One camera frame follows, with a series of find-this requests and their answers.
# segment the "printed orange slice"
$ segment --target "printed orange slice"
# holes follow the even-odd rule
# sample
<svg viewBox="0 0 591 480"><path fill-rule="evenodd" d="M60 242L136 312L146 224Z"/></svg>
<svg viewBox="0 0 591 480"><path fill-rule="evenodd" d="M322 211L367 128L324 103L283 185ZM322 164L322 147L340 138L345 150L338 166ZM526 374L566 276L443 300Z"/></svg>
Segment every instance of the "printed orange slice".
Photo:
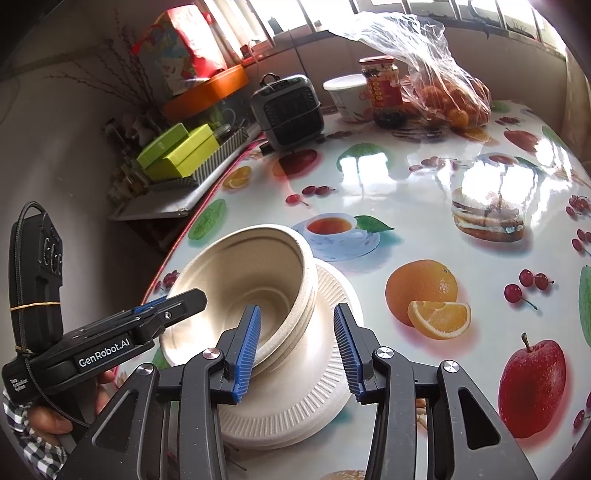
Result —
<svg viewBox="0 0 591 480"><path fill-rule="evenodd" d="M408 318L424 336L448 340L468 329L472 312L466 303L414 300L408 305Z"/></svg>
<svg viewBox="0 0 591 480"><path fill-rule="evenodd" d="M468 140L473 140L474 142L486 143L492 140L492 137L480 127L464 129L452 128L452 131L456 135L467 138Z"/></svg>
<svg viewBox="0 0 591 480"><path fill-rule="evenodd" d="M223 181L223 187L228 190L240 189L251 181L252 169L248 166L234 170Z"/></svg>

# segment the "human hand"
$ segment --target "human hand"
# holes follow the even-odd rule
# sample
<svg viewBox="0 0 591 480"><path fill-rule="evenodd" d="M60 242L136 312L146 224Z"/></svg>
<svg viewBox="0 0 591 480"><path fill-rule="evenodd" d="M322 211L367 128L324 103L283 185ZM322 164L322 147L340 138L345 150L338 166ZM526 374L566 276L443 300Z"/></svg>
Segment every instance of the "human hand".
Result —
<svg viewBox="0 0 591 480"><path fill-rule="evenodd" d="M105 384L115 380L115 374L111 370L101 373L96 377L95 414L99 414L107 405L111 396L104 387ZM43 440L55 446L61 443L56 435L65 435L72 431L70 420L62 417L58 412L49 407L35 405L28 412L29 425Z"/></svg>

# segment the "lime green box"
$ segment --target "lime green box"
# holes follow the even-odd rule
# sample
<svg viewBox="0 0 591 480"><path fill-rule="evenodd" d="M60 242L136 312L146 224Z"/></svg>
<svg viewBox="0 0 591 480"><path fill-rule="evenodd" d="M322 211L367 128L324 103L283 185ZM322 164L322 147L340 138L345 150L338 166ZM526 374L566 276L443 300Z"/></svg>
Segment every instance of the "lime green box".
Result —
<svg viewBox="0 0 591 480"><path fill-rule="evenodd" d="M159 158L179 145L189 136L183 124L176 124L160 135L156 140L148 144L138 155L138 163L145 170Z"/></svg>
<svg viewBox="0 0 591 480"><path fill-rule="evenodd" d="M188 139L153 162L146 174L152 181L188 177L219 148L209 125L202 125L189 134Z"/></svg>

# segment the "printed apple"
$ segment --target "printed apple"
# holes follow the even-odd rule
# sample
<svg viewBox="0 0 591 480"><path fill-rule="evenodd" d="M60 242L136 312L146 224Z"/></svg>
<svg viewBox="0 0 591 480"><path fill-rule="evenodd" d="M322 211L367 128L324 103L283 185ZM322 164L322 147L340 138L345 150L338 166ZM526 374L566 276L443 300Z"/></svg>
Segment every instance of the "printed apple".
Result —
<svg viewBox="0 0 591 480"><path fill-rule="evenodd" d="M302 150L281 157L273 165L275 177L293 177L306 173L318 159L316 150Z"/></svg>
<svg viewBox="0 0 591 480"><path fill-rule="evenodd" d="M502 163L504 165L516 165L517 160L502 154L489 155L488 159L494 163Z"/></svg>
<svg viewBox="0 0 591 480"><path fill-rule="evenodd" d="M530 134L529 132L525 132L523 130L507 129L505 131L505 138L520 149L533 154L537 152L536 147L540 142L540 139L534 134Z"/></svg>
<svg viewBox="0 0 591 480"><path fill-rule="evenodd" d="M499 385L499 415L515 438L544 430L558 409L566 385L564 353L553 340L517 350L505 365Z"/></svg>

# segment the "bag of oranges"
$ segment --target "bag of oranges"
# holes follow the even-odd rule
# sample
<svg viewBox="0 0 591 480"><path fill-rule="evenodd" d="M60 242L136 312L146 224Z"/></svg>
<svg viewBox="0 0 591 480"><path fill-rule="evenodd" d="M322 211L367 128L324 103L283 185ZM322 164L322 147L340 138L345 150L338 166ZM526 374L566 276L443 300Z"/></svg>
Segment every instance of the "bag of oranges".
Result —
<svg viewBox="0 0 591 480"><path fill-rule="evenodd" d="M408 65L401 87L409 116L455 128L479 127L490 120L491 93L453 59L443 24L416 15L360 12L330 31Z"/></svg>

